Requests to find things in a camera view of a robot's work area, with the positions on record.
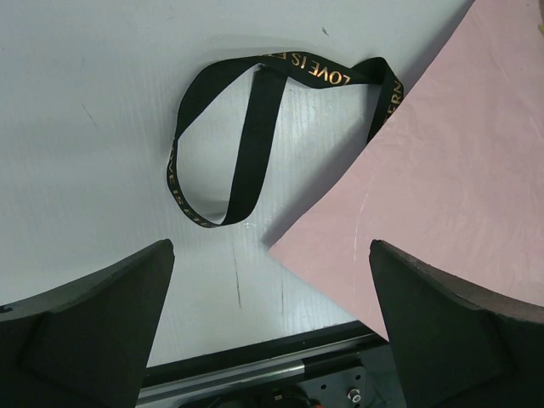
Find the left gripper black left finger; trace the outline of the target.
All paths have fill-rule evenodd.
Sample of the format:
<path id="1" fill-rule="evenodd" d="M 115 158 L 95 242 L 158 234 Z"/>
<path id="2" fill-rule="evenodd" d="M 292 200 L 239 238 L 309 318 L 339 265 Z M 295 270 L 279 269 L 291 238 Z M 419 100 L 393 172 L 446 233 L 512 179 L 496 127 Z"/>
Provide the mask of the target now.
<path id="1" fill-rule="evenodd" d="M 157 241 L 1 307 L 3 407 L 134 407 L 174 265 Z"/>

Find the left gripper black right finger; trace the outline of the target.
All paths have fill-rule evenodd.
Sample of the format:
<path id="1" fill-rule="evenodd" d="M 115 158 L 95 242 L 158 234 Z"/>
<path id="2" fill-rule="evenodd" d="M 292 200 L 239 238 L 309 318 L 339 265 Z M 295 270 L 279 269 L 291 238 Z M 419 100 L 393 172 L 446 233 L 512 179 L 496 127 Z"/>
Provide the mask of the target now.
<path id="1" fill-rule="evenodd" d="M 369 261 L 409 407 L 541 407 L 543 308 L 373 241 Z"/>

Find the pink wrapping paper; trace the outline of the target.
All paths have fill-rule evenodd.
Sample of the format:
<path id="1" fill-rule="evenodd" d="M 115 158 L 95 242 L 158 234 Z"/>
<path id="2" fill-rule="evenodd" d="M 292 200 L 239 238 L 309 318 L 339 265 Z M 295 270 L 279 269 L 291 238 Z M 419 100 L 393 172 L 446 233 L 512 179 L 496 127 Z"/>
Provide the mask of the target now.
<path id="1" fill-rule="evenodd" d="M 377 136 L 270 255 L 380 336 L 374 240 L 542 304 L 542 11 L 537 1 L 476 1 Z"/>

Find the black printed ribbon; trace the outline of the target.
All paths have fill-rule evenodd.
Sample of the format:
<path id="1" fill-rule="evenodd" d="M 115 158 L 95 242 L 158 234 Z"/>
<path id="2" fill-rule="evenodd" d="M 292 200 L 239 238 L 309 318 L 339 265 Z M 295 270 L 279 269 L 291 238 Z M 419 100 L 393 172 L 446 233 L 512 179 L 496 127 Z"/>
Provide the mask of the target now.
<path id="1" fill-rule="evenodd" d="M 346 67 L 322 56 L 287 51 L 225 59 L 203 68 L 189 85 L 178 109 L 177 125 L 167 164 L 167 186 L 182 213 L 195 224 L 212 229 L 217 223 L 200 215 L 186 200 L 179 183 L 179 140 L 198 116 L 238 77 L 256 67 L 241 141 L 236 157 L 223 226 L 245 220 L 255 208 L 264 184 L 276 120 L 286 82 L 293 79 L 313 89 L 348 85 L 380 87 L 368 137 L 373 139 L 405 97 L 405 88 L 382 57 Z"/>

